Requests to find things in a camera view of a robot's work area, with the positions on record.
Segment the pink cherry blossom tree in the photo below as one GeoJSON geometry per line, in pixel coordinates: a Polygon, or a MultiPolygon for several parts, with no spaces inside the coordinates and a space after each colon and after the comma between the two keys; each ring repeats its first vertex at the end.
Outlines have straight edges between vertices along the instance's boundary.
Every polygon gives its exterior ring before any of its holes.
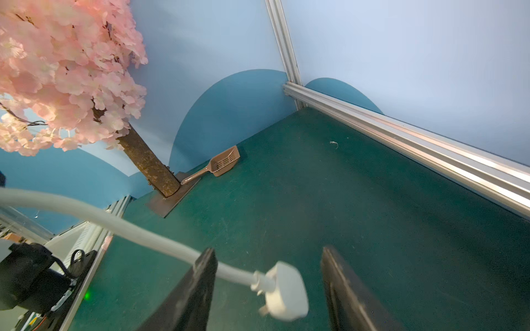
{"type": "Polygon", "coordinates": [[[103,142],[125,152],[164,197],[176,176],[132,127],[148,63],[128,1],[1,3],[1,148],[26,157],[103,142]]]}

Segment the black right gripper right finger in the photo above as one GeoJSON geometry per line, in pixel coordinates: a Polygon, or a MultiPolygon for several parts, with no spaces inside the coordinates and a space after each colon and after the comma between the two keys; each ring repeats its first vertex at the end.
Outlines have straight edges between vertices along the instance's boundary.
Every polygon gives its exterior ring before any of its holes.
{"type": "Polygon", "coordinates": [[[323,248],[321,270],[332,330],[404,329],[332,245],[323,248]]]}

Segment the black slotted spatula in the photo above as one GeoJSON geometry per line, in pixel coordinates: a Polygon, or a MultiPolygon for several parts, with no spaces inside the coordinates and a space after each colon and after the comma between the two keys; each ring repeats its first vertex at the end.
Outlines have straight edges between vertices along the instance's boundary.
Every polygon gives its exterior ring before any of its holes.
{"type": "Polygon", "coordinates": [[[228,150],[225,150],[223,153],[220,153],[213,157],[206,165],[206,167],[186,177],[180,183],[182,185],[186,185],[192,182],[193,180],[205,175],[207,172],[213,174],[215,177],[220,177],[231,169],[233,169],[239,159],[240,152],[237,146],[233,146],[228,150]]]}

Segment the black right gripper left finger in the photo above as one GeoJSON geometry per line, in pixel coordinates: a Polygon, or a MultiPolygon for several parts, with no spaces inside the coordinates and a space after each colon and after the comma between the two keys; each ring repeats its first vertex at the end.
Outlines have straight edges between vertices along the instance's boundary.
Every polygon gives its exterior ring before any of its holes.
{"type": "Polygon", "coordinates": [[[138,329],[207,329],[217,270],[215,250],[205,249],[164,302],[138,329]]]}

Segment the white power strip usb ports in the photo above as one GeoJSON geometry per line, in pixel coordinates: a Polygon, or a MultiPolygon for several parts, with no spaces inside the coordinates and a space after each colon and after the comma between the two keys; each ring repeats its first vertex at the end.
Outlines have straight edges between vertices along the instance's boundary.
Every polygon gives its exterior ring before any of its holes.
{"type": "MultiPolygon", "coordinates": [[[[200,253],[193,248],[147,231],[76,199],[30,190],[2,188],[1,205],[72,215],[95,223],[135,244],[186,263],[192,264],[200,257],[200,253]]],[[[269,314],[280,321],[295,321],[308,314],[309,300],[302,275],[288,263],[279,261],[266,274],[259,271],[250,273],[225,263],[218,263],[216,276],[231,283],[248,286],[258,294],[265,295],[266,304],[260,309],[262,314],[269,314]]]]}

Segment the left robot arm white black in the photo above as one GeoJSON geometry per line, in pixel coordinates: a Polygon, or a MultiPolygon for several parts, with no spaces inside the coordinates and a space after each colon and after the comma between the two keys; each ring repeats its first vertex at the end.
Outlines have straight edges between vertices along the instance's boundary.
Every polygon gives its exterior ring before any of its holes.
{"type": "Polygon", "coordinates": [[[1,310],[22,308],[9,330],[60,330],[97,252],[74,250],[70,265],[41,244],[11,244],[1,261],[1,310]]]}

